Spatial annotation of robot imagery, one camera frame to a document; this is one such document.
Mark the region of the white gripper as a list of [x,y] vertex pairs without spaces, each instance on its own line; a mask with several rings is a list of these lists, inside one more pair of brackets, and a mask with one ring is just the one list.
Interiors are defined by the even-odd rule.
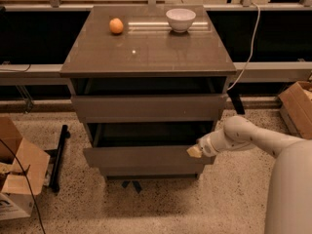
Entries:
[[214,157],[224,147],[224,134],[222,132],[211,132],[200,137],[197,144],[186,150],[190,157],[201,158],[202,153],[207,157]]

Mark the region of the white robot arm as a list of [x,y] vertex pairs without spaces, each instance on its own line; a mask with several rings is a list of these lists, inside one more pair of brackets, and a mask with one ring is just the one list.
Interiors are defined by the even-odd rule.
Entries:
[[193,158],[257,147],[275,158],[264,234],[312,234],[312,140],[256,126],[241,116],[200,137],[187,149]]

